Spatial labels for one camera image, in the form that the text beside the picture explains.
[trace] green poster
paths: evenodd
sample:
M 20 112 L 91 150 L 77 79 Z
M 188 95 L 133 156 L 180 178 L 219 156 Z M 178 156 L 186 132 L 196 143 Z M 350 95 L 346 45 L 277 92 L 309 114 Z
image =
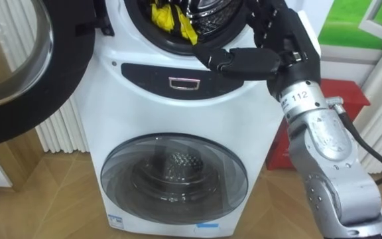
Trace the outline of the green poster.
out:
M 382 1 L 370 9 L 375 0 L 335 0 L 322 29 L 319 42 L 333 46 L 350 46 L 382 50 L 382 38 L 359 26 L 367 12 L 371 22 L 382 26 Z

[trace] black control panel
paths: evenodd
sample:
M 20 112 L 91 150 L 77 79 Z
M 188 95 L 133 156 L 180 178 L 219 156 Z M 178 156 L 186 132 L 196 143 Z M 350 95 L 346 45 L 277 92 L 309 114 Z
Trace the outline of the black control panel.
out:
M 122 75 L 151 93 L 178 100 L 203 100 L 232 92 L 244 84 L 207 70 L 123 63 Z

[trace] door hinge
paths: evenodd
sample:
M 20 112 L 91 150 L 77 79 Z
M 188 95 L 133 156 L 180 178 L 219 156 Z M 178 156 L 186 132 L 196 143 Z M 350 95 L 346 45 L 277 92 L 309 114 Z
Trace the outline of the door hinge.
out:
M 94 0 L 94 9 L 95 15 L 97 17 L 94 23 L 94 27 L 101 29 L 105 36 L 114 37 L 114 30 L 110 23 L 105 0 Z
M 104 16 L 103 18 L 97 18 L 94 22 L 94 27 L 101 29 L 102 33 L 105 36 L 114 37 L 114 30 L 111 26 L 110 19 L 108 16 Z

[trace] open washing machine door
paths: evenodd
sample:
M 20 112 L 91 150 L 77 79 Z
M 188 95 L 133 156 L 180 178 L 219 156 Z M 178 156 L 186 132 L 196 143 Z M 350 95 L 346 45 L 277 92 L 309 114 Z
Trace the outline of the open washing machine door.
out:
M 105 0 L 0 1 L 0 143 L 51 116 L 79 84 Z
M 208 139 L 180 133 L 122 143 L 108 155 L 101 185 L 125 212 L 176 225 L 221 218 L 243 202 L 248 190 L 238 156 Z

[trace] green picture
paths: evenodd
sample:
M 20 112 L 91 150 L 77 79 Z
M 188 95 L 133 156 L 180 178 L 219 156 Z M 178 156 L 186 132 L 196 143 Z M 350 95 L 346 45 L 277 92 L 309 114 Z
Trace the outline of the green picture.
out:
M 382 0 L 335 0 L 319 41 L 382 50 Z

